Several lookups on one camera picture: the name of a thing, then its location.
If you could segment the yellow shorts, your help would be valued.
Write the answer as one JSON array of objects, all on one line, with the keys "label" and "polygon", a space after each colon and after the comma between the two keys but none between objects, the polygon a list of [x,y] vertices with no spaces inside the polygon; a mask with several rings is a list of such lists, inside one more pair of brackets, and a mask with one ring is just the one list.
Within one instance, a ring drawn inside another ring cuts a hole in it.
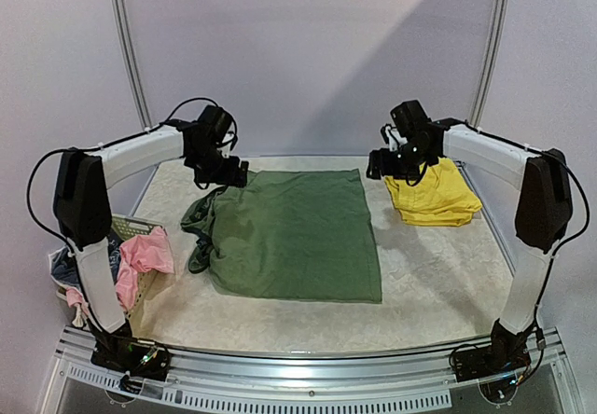
[{"label": "yellow shorts", "polygon": [[384,177],[383,182],[394,208],[407,225],[461,227],[482,209],[480,199],[451,159],[440,159],[428,168],[416,186],[390,176]]}]

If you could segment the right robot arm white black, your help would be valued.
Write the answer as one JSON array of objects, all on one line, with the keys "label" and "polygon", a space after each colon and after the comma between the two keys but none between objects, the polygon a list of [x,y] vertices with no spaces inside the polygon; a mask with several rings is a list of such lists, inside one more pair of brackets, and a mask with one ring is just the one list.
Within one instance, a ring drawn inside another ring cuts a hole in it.
[{"label": "right robot arm white black", "polygon": [[396,106],[390,117],[381,128],[384,147],[369,153],[369,179],[392,176],[417,186],[447,158],[480,168],[517,190],[518,263],[497,326],[511,335],[528,332],[573,214],[564,154],[520,145],[456,118],[433,120],[417,100]]}]

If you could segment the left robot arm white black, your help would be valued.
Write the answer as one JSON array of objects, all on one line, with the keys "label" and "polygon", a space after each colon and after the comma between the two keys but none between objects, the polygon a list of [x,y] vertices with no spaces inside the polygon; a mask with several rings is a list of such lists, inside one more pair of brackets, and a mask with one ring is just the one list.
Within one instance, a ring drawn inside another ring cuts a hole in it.
[{"label": "left robot arm white black", "polygon": [[124,339],[131,329],[109,265],[109,189],[145,169],[177,159],[192,170],[196,186],[244,187],[248,163],[230,153],[237,142],[234,117],[208,104],[195,120],[169,118],[102,146],[68,148],[61,153],[53,212],[75,258],[82,296],[89,305],[90,330],[97,338],[108,338],[101,351],[117,370],[132,370],[139,353]]}]

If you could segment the olive green garment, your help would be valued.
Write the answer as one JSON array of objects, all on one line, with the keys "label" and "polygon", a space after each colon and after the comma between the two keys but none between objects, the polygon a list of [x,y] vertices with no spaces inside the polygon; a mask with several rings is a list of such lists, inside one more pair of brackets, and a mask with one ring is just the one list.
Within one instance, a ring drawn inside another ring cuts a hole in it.
[{"label": "olive green garment", "polygon": [[382,302],[382,276],[357,169],[250,172],[194,201],[181,229],[196,237],[187,268],[237,297]]}]

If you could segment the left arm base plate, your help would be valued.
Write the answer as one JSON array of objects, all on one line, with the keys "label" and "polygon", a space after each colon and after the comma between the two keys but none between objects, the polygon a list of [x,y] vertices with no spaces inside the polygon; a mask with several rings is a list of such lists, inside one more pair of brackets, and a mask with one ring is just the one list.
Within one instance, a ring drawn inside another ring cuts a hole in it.
[{"label": "left arm base plate", "polygon": [[109,335],[96,339],[90,361],[130,377],[165,381],[172,358],[169,349],[157,341]]}]

